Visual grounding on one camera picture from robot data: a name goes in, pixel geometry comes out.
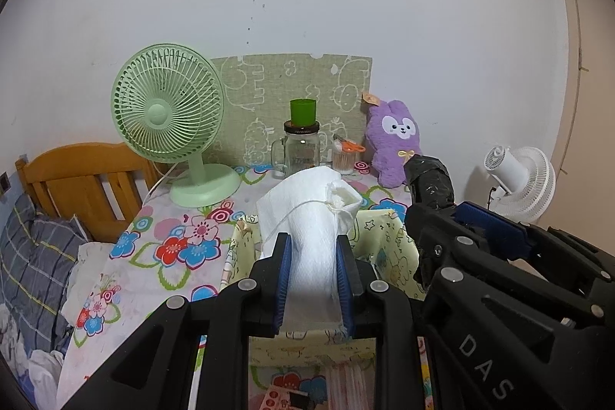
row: blue checkered pillow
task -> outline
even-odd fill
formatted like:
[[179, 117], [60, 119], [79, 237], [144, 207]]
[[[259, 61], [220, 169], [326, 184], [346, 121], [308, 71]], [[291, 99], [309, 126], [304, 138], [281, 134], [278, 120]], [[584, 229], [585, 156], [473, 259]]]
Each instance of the blue checkered pillow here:
[[17, 200], [0, 234], [0, 302], [15, 318], [27, 354], [59, 349], [70, 335], [58, 312], [82, 243], [75, 223], [37, 212], [26, 194]]

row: glass mason jar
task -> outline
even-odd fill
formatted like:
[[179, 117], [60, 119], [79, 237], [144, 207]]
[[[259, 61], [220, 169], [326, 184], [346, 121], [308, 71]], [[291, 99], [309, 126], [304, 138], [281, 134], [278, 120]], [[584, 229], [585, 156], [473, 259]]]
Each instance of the glass mason jar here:
[[292, 176], [303, 169], [321, 164], [321, 140], [318, 131], [321, 125], [293, 126], [290, 120], [284, 123], [286, 136], [271, 144], [271, 164], [284, 177]]

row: fan grille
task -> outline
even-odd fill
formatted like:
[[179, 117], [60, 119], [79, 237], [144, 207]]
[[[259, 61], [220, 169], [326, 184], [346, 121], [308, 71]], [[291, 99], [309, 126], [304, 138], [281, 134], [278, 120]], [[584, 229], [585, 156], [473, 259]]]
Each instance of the fan grille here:
[[548, 207], [555, 193], [555, 170], [546, 155], [537, 148], [523, 147], [511, 152], [527, 168], [529, 178], [524, 189], [504, 196], [494, 204], [498, 214], [516, 221], [532, 222]]
[[493, 147], [487, 156], [485, 157], [485, 169], [488, 171], [494, 171], [504, 161], [504, 155], [506, 154], [506, 149], [503, 146], [495, 146]]
[[136, 153], [173, 163], [211, 144], [222, 122], [223, 95], [213, 64], [188, 48], [159, 44], [122, 67], [111, 109]]

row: light switch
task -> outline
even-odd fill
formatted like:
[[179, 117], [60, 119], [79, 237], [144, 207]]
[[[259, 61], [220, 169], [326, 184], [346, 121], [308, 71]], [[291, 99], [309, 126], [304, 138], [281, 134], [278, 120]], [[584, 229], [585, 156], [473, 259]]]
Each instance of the light switch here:
[[8, 175], [6, 173], [0, 176], [0, 195], [4, 195], [4, 193], [8, 192], [10, 189], [10, 182], [8, 181]]

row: white fan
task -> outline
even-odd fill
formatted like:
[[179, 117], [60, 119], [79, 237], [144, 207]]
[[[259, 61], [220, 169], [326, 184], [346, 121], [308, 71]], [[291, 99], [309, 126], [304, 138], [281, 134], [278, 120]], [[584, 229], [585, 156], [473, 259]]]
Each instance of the white fan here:
[[485, 169], [499, 183], [490, 209], [512, 221], [535, 221], [555, 193], [555, 170], [538, 148], [493, 147], [485, 156]]

